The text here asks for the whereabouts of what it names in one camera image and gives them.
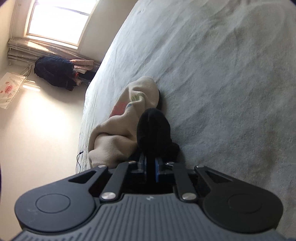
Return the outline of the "grey bed sheet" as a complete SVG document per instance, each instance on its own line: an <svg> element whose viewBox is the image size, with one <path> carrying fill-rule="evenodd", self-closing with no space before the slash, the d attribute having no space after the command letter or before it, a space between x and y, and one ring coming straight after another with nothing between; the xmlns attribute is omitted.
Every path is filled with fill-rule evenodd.
<svg viewBox="0 0 296 241"><path fill-rule="evenodd" d="M187 166L276 194L278 231L295 237L295 5L291 1L137 1L86 90L76 161L91 131L142 76Z"/></svg>

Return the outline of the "beige and black sweatshirt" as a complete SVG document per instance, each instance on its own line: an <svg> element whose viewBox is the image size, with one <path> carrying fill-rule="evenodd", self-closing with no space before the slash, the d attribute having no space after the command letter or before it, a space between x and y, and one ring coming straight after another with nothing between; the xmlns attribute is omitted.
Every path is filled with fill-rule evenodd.
<svg viewBox="0 0 296 241"><path fill-rule="evenodd" d="M109 118L91 132L88 159L92 168L106 165L116 168L125 161L138 161L137 126L149 108L159 105L160 92L155 81L147 76L131 82L120 94Z"/></svg>

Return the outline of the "dark jacket on rack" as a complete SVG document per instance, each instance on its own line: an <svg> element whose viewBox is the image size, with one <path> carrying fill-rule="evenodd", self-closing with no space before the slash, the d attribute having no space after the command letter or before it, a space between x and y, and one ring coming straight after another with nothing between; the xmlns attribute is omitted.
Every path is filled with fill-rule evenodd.
<svg viewBox="0 0 296 241"><path fill-rule="evenodd" d="M61 57L40 57L34 65L34 73L55 87L72 91L76 86L73 80L74 64Z"/></svg>

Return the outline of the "pink clothes on rack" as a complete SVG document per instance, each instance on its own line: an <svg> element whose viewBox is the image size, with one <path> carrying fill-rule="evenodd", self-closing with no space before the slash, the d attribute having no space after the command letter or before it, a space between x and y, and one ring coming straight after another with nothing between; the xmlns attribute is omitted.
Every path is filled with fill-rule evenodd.
<svg viewBox="0 0 296 241"><path fill-rule="evenodd" d="M79 79L79 73L85 74L86 71L90 71L94 68L93 60L85 60L85 59L72 59L70 60L73 63L73 80L76 85L80 85L82 81Z"/></svg>

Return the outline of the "white printed wall cloth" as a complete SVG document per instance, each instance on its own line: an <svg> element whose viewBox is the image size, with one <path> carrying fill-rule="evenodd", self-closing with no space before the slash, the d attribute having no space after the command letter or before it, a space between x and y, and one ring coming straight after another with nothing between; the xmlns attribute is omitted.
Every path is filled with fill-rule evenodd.
<svg viewBox="0 0 296 241"><path fill-rule="evenodd" d="M23 75L10 72L1 78L0 108L8 108L25 79L26 77Z"/></svg>

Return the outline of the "bright window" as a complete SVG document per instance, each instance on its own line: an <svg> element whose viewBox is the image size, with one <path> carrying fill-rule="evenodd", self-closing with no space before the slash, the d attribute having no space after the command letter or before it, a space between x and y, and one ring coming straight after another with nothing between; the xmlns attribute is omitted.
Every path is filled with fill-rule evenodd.
<svg viewBox="0 0 296 241"><path fill-rule="evenodd" d="M77 50L98 1L32 1L24 35Z"/></svg>

